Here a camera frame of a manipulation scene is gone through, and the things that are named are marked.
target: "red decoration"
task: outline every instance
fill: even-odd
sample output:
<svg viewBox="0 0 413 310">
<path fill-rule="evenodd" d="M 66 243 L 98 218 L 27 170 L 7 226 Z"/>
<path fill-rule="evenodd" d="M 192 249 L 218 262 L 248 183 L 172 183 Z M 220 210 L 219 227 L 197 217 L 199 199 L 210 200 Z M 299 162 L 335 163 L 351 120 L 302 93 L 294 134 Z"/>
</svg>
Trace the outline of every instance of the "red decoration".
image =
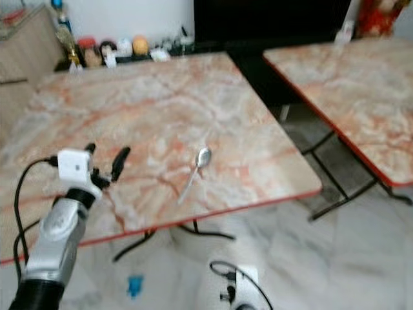
<svg viewBox="0 0 413 310">
<path fill-rule="evenodd" d="M 77 40 L 77 44 L 80 48 L 92 48 L 96 45 L 96 40 L 94 37 L 81 37 Z"/>
<path fill-rule="evenodd" d="M 26 9 L 21 8 L 20 10 L 16 10 L 16 11 L 4 16 L 2 18 L 2 22 L 5 26 L 12 26 L 14 23 L 16 23 L 20 19 L 22 19 L 25 13 L 26 13 Z"/>
<path fill-rule="evenodd" d="M 358 19 L 361 37 L 391 36 L 393 24 L 410 0 L 363 0 Z"/>
</svg>

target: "spoon handle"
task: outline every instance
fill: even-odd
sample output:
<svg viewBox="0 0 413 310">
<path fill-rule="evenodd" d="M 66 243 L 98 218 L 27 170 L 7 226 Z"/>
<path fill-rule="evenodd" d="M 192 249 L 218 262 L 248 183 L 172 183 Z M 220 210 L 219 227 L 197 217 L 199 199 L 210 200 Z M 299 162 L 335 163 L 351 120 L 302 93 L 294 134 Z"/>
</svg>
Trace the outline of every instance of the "spoon handle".
<svg viewBox="0 0 413 310">
<path fill-rule="evenodd" d="M 189 188 L 191 187 L 192 182 L 194 181 L 197 171 L 198 171 L 198 166 L 196 166 L 194 171 L 192 171 L 192 174 L 191 174 L 191 177 L 189 177 L 188 183 L 186 183 L 185 188 L 183 189 L 182 193 L 179 195 L 178 205 L 180 205 L 183 202 L 183 200 L 186 197 L 186 194 L 188 194 Z"/>
</svg>

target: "marble table top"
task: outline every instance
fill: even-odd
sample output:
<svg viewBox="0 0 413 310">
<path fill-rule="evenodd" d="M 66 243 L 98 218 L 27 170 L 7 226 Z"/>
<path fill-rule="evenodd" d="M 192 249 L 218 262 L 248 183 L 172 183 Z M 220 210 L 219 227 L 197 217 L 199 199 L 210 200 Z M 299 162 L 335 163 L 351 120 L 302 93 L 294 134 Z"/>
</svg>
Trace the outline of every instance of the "marble table top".
<svg viewBox="0 0 413 310">
<path fill-rule="evenodd" d="M 120 148 L 132 149 L 119 181 L 91 211 L 82 244 L 311 196 L 321 182 L 226 54 L 143 62 L 46 78 L 1 150 L 1 258 L 12 257 L 17 180 L 32 160 L 63 147 L 97 145 L 94 165 L 110 171 Z M 209 166 L 176 203 L 195 156 Z M 57 171 L 31 170 L 21 192 L 27 226 L 62 191 Z M 28 233 L 33 244 L 36 229 Z"/>
<path fill-rule="evenodd" d="M 413 184 L 413 42 L 363 39 L 264 58 L 387 185 Z"/>
</svg>

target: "television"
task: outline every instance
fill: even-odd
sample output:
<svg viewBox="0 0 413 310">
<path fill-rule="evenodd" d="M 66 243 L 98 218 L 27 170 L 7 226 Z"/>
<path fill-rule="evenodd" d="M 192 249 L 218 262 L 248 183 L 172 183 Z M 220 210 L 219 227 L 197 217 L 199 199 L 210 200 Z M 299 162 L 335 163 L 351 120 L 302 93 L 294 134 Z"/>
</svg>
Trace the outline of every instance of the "television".
<svg viewBox="0 0 413 310">
<path fill-rule="evenodd" d="M 351 0 L 194 0 L 196 43 L 329 35 Z"/>
</svg>

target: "small toy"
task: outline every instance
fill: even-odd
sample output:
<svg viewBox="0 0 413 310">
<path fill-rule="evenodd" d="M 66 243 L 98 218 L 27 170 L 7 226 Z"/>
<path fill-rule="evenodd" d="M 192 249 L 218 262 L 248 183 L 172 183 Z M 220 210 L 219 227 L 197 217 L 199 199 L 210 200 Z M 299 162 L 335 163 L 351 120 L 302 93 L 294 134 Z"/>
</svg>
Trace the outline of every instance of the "small toy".
<svg viewBox="0 0 413 310">
<path fill-rule="evenodd" d="M 108 68 L 115 68 L 117 66 L 115 52 L 111 50 L 107 52 L 106 57 L 103 58 L 103 60 Z"/>
<path fill-rule="evenodd" d="M 115 52 L 117 50 L 116 44 L 112 41 L 106 40 L 101 43 L 101 46 L 99 47 L 99 50 L 101 52 L 101 55 L 104 58 L 107 57 L 109 52 Z"/>
<path fill-rule="evenodd" d="M 129 282 L 128 294 L 130 295 L 131 299 L 135 299 L 136 296 L 142 290 L 143 276 L 130 276 L 128 278 L 128 282 Z"/>
<path fill-rule="evenodd" d="M 130 57 L 133 54 L 132 42 L 129 39 L 123 38 L 117 42 L 117 57 Z"/>
<path fill-rule="evenodd" d="M 96 46 L 85 50 L 85 63 L 89 68 L 97 68 L 102 65 L 102 56 Z"/>
<path fill-rule="evenodd" d="M 133 47 L 136 55 L 147 55 L 149 53 L 148 41 L 143 36 L 134 37 Z"/>
</svg>

